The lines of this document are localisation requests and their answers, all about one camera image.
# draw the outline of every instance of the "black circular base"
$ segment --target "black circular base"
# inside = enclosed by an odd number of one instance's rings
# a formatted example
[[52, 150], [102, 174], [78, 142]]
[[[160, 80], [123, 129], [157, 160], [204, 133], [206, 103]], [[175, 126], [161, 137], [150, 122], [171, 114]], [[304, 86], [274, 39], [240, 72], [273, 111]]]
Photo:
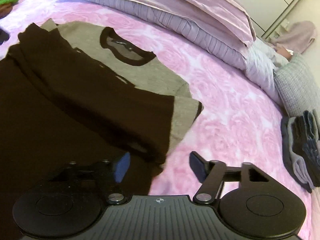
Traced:
[[303, 202], [294, 194], [259, 193], [236, 189], [219, 204], [223, 220], [241, 235], [262, 239], [286, 237], [305, 219]]
[[60, 238], [92, 225], [101, 213], [101, 204], [92, 193], [29, 191], [15, 203], [12, 213], [25, 233], [40, 238]]

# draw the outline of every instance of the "bed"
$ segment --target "bed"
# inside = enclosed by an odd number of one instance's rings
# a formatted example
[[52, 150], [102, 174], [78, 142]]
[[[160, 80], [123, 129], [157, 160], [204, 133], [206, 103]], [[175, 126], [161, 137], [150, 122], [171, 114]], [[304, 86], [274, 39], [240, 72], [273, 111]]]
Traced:
[[[49, 18], [57, 24], [78, 20], [114, 28], [124, 39], [153, 51], [189, 83], [192, 97], [203, 103], [201, 115], [167, 157], [164, 171], [154, 179], [150, 195], [193, 197], [200, 183], [188, 164], [191, 151], [228, 166], [251, 162], [302, 199], [307, 217], [299, 236], [311, 239], [311, 195], [293, 180], [282, 161], [281, 110], [243, 72], [176, 33], [83, 0], [20, 0], [0, 20], [0, 26], [10, 33], [10, 39], [0, 46], [0, 57], [17, 43], [18, 33], [29, 24], [41, 25]], [[236, 187], [236, 183], [226, 183], [224, 193]]]

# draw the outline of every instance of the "gray t-shirt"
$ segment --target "gray t-shirt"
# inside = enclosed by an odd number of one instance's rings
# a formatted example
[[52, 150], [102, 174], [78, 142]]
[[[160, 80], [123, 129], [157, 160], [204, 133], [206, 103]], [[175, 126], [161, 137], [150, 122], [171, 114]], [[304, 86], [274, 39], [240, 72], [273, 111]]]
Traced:
[[75, 21], [57, 25], [52, 19], [43, 29], [58, 29], [69, 44], [109, 67], [123, 82], [136, 88], [175, 97], [169, 152], [174, 149], [202, 111], [191, 98], [188, 83], [163, 65], [152, 52], [144, 51], [116, 34], [114, 29]]

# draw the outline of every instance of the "metal screw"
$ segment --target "metal screw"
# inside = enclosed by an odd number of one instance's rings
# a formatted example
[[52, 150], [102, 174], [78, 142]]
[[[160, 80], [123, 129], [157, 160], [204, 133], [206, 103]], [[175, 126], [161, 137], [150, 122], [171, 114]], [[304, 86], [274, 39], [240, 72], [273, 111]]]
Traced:
[[119, 193], [113, 193], [108, 196], [108, 199], [113, 202], [119, 202], [124, 199], [124, 196]]
[[207, 193], [201, 193], [196, 196], [197, 200], [200, 201], [209, 201], [212, 197]]

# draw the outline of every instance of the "brown cloth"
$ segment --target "brown cloth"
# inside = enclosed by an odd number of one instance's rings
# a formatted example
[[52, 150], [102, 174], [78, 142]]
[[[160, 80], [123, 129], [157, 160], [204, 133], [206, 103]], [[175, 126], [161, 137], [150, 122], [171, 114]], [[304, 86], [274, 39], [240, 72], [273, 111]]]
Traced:
[[274, 46], [282, 45], [296, 53], [303, 53], [315, 40], [317, 36], [316, 26], [310, 21], [294, 23], [287, 33], [278, 38], [272, 38]]
[[12, 11], [11, 3], [0, 5], [0, 19], [6, 17], [11, 11]]
[[134, 153], [120, 184], [146, 195], [169, 147], [173, 96], [139, 90], [71, 48], [58, 30], [30, 25], [0, 61], [0, 232], [21, 234], [15, 200], [66, 162]]

